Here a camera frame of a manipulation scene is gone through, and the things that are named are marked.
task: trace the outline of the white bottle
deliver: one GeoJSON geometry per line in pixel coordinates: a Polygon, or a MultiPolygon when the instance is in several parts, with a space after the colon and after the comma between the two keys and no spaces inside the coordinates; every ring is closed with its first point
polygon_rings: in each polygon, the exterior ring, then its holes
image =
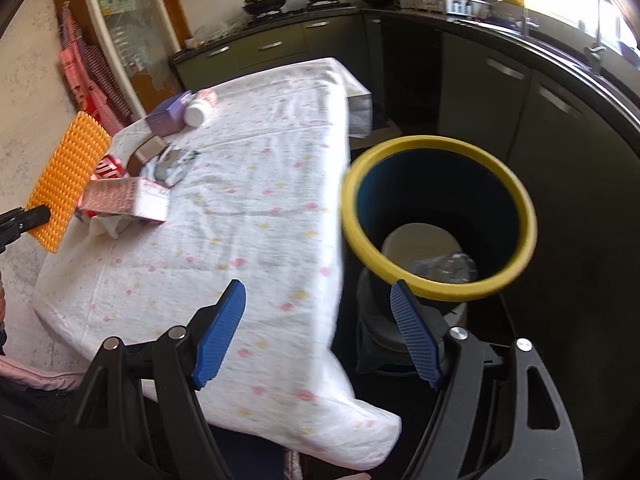
{"type": "Polygon", "coordinates": [[[211,89],[200,90],[184,109],[184,122],[197,128],[202,126],[213,114],[218,96],[211,89]]]}

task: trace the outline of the zipper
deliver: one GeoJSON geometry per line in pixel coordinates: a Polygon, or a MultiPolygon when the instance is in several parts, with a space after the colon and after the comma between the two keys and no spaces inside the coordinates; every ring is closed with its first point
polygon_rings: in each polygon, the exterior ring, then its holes
{"type": "Polygon", "coordinates": [[[39,374],[37,373],[35,370],[33,370],[33,368],[28,368],[26,366],[22,366],[18,363],[16,363],[15,361],[13,361],[11,358],[9,357],[5,357],[5,356],[1,356],[0,355],[0,363],[4,363],[8,366],[10,366],[11,368],[16,368],[17,370],[21,370],[23,372],[27,372],[28,374],[31,374],[34,377],[38,377],[39,379],[59,379],[62,377],[82,377],[84,374],[80,374],[80,373],[76,373],[76,372],[60,372],[58,374],[55,373],[50,373],[50,374],[39,374]]]}
{"type": "Polygon", "coordinates": [[[15,422],[16,424],[20,424],[22,426],[25,426],[26,428],[29,428],[30,430],[33,431],[37,431],[39,433],[43,433],[47,436],[52,436],[55,438],[55,435],[50,434],[48,431],[44,431],[41,430],[40,428],[36,428],[35,426],[32,426],[31,424],[27,424],[26,422],[21,421],[19,418],[15,418],[14,416],[10,416],[10,415],[5,415],[4,413],[0,413],[0,415],[4,416],[5,419],[10,420],[12,422],[15,422]]]}

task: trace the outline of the blue gripper pad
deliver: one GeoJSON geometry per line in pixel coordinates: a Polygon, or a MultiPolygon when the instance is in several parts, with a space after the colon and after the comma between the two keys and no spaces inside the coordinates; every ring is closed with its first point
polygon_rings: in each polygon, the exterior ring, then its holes
{"type": "Polygon", "coordinates": [[[411,292],[402,290],[398,282],[391,286],[391,312],[396,318],[402,339],[418,375],[435,390],[442,380],[438,345],[425,327],[420,315],[415,311],[412,298],[408,297],[408,293],[411,292]]]}
{"type": "Polygon", "coordinates": [[[197,387],[203,388],[207,381],[218,374],[226,350],[244,314],[245,304],[244,285],[234,280],[220,298],[217,304],[218,314],[198,345],[196,365],[191,375],[197,387]]]}

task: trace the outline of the purple box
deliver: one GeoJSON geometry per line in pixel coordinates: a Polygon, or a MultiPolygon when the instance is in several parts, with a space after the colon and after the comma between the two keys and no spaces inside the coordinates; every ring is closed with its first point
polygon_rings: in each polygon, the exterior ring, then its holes
{"type": "Polygon", "coordinates": [[[190,91],[169,97],[146,116],[151,132],[158,137],[176,134],[184,128],[184,109],[191,101],[190,91]]]}

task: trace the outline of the gas stove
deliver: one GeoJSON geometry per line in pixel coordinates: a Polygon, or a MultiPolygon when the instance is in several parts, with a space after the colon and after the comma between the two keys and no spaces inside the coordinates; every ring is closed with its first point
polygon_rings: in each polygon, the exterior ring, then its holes
{"type": "Polygon", "coordinates": [[[318,10],[327,9],[355,9],[352,4],[341,2],[340,0],[325,0],[322,2],[316,2],[314,4],[308,4],[302,9],[288,10],[282,12],[281,10],[272,10],[271,12],[265,12],[254,16],[250,22],[246,24],[247,27],[257,27],[257,25],[263,25],[265,23],[277,22],[278,20],[284,20],[291,16],[299,16],[301,14],[311,14],[318,12],[318,10]]]}

